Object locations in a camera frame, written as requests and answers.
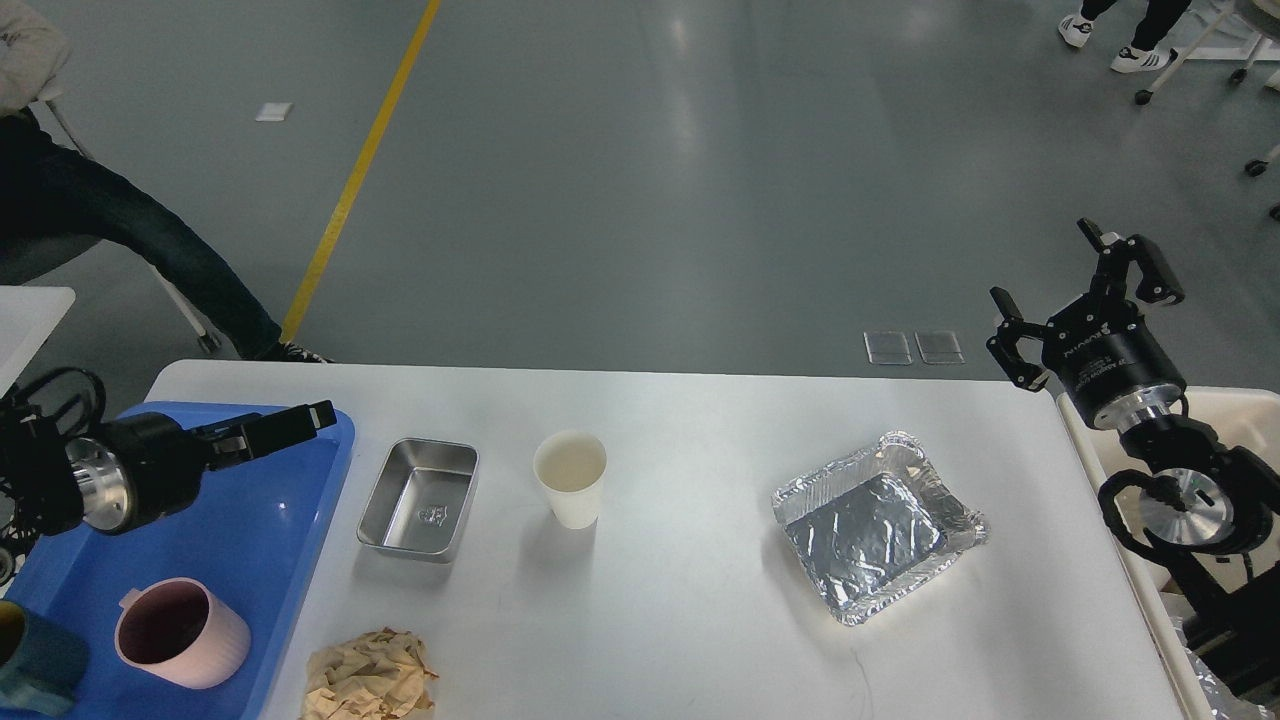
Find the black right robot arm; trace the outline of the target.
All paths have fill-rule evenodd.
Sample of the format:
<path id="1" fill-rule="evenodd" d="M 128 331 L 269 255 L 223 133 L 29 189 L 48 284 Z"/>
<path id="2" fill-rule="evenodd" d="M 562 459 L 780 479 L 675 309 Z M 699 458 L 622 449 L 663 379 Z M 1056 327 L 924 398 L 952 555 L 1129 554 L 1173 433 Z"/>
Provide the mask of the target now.
<path id="1" fill-rule="evenodd" d="M 1190 416 L 1187 382 L 1151 334 L 1144 305 L 1185 293 L 1160 247 L 1142 234 L 1078 228 L 1098 263 L 1088 290 L 1038 324 L 1004 288 L 991 296 L 1001 323 L 987 348 L 1007 378 L 1030 392 L 1062 386 L 1092 430 L 1112 430 L 1137 469 L 1098 489 L 1103 521 L 1125 550 L 1165 568 L 1193 609 L 1192 651 L 1228 689 L 1257 705 L 1277 701 L 1276 569 L 1224 589 L 1203 556 L 1244 555 L 1274 530 L 1277 473 L 1257 454 L 1224 445 Z"/>

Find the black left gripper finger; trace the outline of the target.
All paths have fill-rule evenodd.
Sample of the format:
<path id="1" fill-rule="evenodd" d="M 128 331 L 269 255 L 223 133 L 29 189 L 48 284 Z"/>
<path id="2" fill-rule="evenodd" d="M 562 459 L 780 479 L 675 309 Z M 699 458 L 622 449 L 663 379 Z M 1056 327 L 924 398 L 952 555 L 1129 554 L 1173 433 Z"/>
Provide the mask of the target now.
<path id="1" fill-rule="evenodd" d="M 246 413 L 191 428 L 189 433 L 196 439 L 212 446 L 215 451 L 246 451 L 250 447 L 250 442 L 246 439 L 246 427 L 261 418 L 261 413 Z"/>
<path id="2" fill-rule="evenodd" d="M 275 454 L 317 437 L 321 429 L 337 424 L 337 411 L 330 401 L 305 404 L 262 418 L 246 427 L 246 451 L 215 451 L 207 446 L 205 469 L 216 471 Z"/>

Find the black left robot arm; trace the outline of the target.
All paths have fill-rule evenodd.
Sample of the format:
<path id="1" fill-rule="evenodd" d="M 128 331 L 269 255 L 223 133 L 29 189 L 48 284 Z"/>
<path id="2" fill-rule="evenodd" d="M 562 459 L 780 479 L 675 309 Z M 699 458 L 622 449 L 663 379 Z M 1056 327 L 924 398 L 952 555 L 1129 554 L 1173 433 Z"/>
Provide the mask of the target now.
<path id="1" fill-rule="evenodd" d="M 77 374 L 87 388 L 46 413 L 35 396 Z M 106 391 L 86 369 L 59 366 L 3 396 L 4 583 L 36 542 L 88 525 L 119 536 L 188 509 L 205 474 L 266 457 L 337 424 L 332 402 L 247 413 L 192 429 L 163 413 L 104 418 Z"/>

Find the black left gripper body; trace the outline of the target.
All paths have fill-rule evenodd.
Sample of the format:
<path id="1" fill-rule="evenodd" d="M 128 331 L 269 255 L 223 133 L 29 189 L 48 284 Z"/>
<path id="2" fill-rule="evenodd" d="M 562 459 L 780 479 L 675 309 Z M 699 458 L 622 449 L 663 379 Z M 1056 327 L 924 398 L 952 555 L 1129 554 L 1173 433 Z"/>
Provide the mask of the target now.
<path id="1" fill-rule="evenodd" d="M 189 507 L 211 451 L 170 416 L 141 413 L 67 443 L 83 521 L 119 536 Z"/>

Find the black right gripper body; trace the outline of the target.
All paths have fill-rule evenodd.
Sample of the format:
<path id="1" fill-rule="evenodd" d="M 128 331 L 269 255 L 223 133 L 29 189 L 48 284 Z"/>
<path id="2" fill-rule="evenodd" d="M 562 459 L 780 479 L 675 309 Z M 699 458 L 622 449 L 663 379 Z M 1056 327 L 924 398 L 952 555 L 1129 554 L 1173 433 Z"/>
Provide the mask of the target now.
<path id="1" fill-rule="evenodd" d="M 1046 324 L 1044 368 L 1062 384 L 1082 420 L 1094 430 L 1114 430 L 1124 414 L 1116 404 L 1171 405 L 1187 380 L 1129 300 L 1098 307 L 1076 299 Z"/>

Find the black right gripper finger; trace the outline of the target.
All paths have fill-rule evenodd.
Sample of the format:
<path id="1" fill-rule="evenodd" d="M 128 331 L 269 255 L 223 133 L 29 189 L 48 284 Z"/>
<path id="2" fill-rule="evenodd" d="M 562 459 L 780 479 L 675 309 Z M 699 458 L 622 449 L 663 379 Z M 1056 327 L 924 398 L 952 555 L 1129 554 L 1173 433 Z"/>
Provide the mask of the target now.
<path id="1" fill-rule="evenodd" d="M 1041 323 L 1027 320 L 1012 296 L 998 286 L 989 290 L 989 295 L 998 309 L 1000 318 L 995 333 L 987 340 L 986 347 L 1007 375 L 1009 380 L 1019 389 L 1029 392 L 1042 391 L 1050 382 L 1061 389 L 1066 388 L 1065 380 L 1059 373 L 1059 368 L 1043 361 L 1043 351 L 1048 347 L 1050 336 L 1055 333 L 1050 327 L 1061 319 L 1070 304 L 1064 304 L 1050 315 L 1050 319 Z M 1033 363 L 1024 356 L 1020 346 L 1025 341 L 1038 341 L 1042 343 L 1039 355 Z"/>
<path id="2" fill-rule="evenodd" d="M 1143 323 L 1144 311 L 1128 297 L 1130 265 L 1138 266 L 1140 278 L 1135 288 L 1139 301 L 1149 306 L 1180 304 L 1187 293 L 1158 245 L 1142 234 L 1121 237 L 1105 233 L 1089 218 L 1076 220 L 1098 255 L 1089 288 L 1080 299 L 1080 314 L 1087 323 Z"/>

